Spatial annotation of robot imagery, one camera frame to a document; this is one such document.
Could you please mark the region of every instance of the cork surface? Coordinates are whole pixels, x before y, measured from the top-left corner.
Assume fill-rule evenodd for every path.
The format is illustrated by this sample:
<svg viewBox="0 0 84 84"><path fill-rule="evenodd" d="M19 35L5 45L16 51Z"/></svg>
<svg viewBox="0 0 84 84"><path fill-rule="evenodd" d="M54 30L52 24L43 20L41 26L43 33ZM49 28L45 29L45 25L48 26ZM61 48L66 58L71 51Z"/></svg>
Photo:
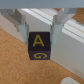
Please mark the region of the cork surface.
<svg viewBox="0 0 84 84"><path fill-rule="evenodd" d="M75 16L73 16L73 19L77 20L78 22L81 22L84 24L84 8L78 8L77 13Z"/></svg>
<svg viewBox="0 0 84 84"><path fill-rule="evenodd" d="M26 45L0 30L0 84L60 84L65 77L84 84L83 79L51 60L30 60Z"/></svg>

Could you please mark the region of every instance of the yellow letter a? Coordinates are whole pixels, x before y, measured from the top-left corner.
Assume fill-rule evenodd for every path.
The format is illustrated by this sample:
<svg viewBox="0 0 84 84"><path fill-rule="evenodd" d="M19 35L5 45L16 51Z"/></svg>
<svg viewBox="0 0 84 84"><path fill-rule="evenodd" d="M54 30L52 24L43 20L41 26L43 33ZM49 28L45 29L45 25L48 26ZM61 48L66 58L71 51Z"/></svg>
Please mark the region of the yellow letter a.
<svg viewBox="0 0 84 84"><path fill-rule="evenodd" d="M33 47L35 47L36 44L41 44L42 46L44 46L40 35L36 35L35 41L34 41L34 43L33 43Z"/></svg>

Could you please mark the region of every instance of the block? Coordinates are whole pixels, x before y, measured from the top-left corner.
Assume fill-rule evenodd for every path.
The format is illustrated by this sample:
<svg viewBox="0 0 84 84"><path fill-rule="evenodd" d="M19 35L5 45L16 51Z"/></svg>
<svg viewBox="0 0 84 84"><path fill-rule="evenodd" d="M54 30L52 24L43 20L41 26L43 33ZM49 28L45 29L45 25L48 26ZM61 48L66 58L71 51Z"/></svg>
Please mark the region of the block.
<svg viewBox="0 0 84 84"><path fill-rule="evenodd" d="M28 53L31 60L50 60L50 32L30 32Z"/></svg>

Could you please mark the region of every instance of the black box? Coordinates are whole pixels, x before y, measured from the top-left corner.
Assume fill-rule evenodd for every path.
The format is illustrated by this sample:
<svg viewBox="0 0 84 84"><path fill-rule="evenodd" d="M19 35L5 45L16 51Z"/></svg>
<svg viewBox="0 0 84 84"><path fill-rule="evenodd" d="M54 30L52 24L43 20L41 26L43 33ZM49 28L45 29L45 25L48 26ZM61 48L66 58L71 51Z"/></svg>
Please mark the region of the black box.
<svg viewBox="0 0 84 84"><path fill-rule="evenodd" d="M51 53L50 32L30 32L28 53L31 60L49 60Z"/></svg>

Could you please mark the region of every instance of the yellow symbol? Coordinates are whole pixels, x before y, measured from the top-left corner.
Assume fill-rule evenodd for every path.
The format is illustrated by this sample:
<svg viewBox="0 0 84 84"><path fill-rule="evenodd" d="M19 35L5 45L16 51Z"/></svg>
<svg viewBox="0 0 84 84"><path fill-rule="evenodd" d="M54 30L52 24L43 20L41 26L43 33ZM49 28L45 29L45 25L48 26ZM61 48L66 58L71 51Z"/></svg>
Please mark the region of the yellow symbol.
<svg viewBox="0 0 84 84"><path fill-rule="evenodd" d="M36 53L36 54L34 54L34 57L35 58L41 58L41 56L37 57L37 55L44 55L43 58L46 58L47 57L47 55L45 53Z"/></svg>
<svg viewBox="0 0 84 84"><path fill-rule="evenodd" d="M44 46L43 41L42 41L40 35L36 35L35 41L33 43L33 47L35 47L36 44L41 44L42 46Z"/></svg>

